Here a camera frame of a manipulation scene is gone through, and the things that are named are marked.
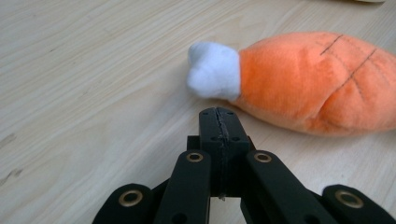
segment white plush tip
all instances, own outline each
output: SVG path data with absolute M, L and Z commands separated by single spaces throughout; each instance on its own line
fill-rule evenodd
M 234 101 L 240 94 L 239 54 L 212 42 L 199 42 L 189 49 L 187 86 L 204 98 Z

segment plush chicken drumstick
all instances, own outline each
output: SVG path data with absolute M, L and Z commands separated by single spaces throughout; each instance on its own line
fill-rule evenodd
M 239 52 L 201 42 L 189 60 L 193 92 L 277 126 L 337 136 L 396 128 L 396 57 L 352 36 L 291 33 Z

